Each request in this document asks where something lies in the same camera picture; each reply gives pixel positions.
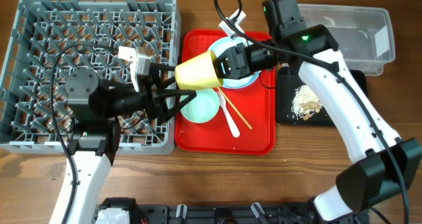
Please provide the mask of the green bowl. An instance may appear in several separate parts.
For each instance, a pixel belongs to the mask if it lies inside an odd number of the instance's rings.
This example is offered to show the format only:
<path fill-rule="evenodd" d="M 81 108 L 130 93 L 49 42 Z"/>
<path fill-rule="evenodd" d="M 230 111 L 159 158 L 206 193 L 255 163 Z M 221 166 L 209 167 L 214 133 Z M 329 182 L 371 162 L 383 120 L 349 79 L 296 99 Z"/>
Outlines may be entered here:
<path fill-rule="evenodd" d="M 206 123 L 213 119 L 220 108 L 213 89 L 197 90 L 196 97 L 181 109 L 181 114 L 192 123 Z"/>

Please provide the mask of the rice and nut scraps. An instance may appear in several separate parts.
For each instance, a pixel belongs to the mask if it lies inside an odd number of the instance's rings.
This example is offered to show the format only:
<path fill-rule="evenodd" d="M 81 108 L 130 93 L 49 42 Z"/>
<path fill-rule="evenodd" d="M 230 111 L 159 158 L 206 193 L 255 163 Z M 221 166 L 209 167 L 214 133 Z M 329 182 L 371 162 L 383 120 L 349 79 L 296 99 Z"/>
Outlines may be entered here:
<path fill-rule="evenodd" d="M 294 119 L 309 120 L 313 115 L 321 112 L 322 108 L 321 100 L 308 85 L 302 85 L 295 89 L 291 105 Z"/>

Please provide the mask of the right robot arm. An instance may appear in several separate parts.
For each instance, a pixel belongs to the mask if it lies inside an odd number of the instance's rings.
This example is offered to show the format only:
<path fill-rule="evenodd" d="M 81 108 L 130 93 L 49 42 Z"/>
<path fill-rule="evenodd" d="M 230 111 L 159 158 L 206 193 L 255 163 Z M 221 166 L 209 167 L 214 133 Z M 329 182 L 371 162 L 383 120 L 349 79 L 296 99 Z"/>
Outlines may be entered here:
<path fill-rule="evenodd" d="M 409 221 L 410 188 L 421 161 L 421 145 L 403 140 L 373 107 L 352 77 L 327 27 L 308 27 L 297 0 L 266 0 L 262 8 L 270 39 L 246 37 L 214 62 L 218 78 L 241 79 L 286 63 L 316 94 L 338 129 L 351 165 L 335 185 L 313 198 L 315 219 L 336 221 L 402 196 Z"/>

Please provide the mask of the light blue bowl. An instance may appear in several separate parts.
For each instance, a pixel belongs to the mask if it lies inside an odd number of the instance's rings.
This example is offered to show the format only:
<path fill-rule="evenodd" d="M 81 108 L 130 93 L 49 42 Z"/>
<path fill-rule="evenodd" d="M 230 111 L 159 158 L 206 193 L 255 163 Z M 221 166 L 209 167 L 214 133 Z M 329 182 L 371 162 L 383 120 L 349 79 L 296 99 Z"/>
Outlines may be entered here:
<path fill-rule="evenodd" d="M 250 86 L 259 76 L 260 71 L 242 79 L 224 79 L 223 88 L 241 89 Z"/>

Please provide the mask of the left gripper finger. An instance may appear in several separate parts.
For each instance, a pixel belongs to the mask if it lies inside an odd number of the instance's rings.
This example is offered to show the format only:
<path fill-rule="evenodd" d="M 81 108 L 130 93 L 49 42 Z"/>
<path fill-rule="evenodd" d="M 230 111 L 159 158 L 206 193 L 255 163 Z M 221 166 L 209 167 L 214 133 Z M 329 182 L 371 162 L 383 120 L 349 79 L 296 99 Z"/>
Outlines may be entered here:
<path fill-rule="evenodd" d="M 159 89 L 165 89 L 175 82 L 175 77 L 171 75 L 175 71 L 175 67 L 151 63 L 150 64 L 150 75 L 152 77 L 153 84 Z"/>
<path fill-rule="evenodd" d="M 157 121 L 168 122 L 195 98 L 195 90 L 158 90 L 154 97 L 155 102 L 158 103 L 156 106 Z"/>

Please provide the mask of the white plastic fork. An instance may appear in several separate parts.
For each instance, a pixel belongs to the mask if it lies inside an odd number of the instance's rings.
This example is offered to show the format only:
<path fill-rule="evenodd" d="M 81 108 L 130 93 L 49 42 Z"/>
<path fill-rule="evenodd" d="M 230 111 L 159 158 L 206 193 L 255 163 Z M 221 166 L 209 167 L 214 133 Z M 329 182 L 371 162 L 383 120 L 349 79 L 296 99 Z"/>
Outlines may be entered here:
<path fill-rule="evenodd" d="M 240 131 L 237 128 L 237 125 L 235 124 L 232 116 L 230 115 L 228 109 L 227 109 L 227 101 L 225 99 L 225 97 L 222 95 L 221 92 L 217 92 L 218 98 L 219 98 L 219 103 L 220 103 L 220 107 L 222 108 L 222 111 L 224 112 L 227 124 L 229 126 L 229 129 L 231 131 L 231 134 L 233 137 L 238 138 L 240 136 Z"/>

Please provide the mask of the yellow cup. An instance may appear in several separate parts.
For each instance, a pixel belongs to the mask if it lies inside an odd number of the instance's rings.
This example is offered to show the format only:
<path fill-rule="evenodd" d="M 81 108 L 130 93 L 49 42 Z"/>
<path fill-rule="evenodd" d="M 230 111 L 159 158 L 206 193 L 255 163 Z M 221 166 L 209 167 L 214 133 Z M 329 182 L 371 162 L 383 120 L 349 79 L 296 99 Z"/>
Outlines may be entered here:
<path fill-rule="evenodd" d="M 217 57 L 213 51 L 206 51 L 175 68 L 175 81 L 182 90 L 204 90 L 223 86 L 217 77 L 214 63 Z"/>

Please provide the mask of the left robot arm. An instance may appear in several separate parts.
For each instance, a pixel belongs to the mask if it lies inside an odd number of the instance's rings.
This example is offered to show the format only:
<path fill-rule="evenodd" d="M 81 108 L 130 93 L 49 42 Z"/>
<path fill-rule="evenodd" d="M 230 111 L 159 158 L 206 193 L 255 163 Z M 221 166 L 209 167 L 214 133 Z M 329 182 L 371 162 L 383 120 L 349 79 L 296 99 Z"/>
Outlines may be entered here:
<path fill-rule="evenodd" d="M 62 140 L 66 175 L 51 223 L 91 223 L 100 191 L 115 160 L 121 137 L 121 115 L 143 111 L 149 120 L 169 121 L 196 97 L 194 90 L 174 90 L 175 78 L 162 81 L 154 64 L 146 89 L 101 79 L 91 69 L 78 69 L 65 81 L 73 112 L 70 133 Z"/>

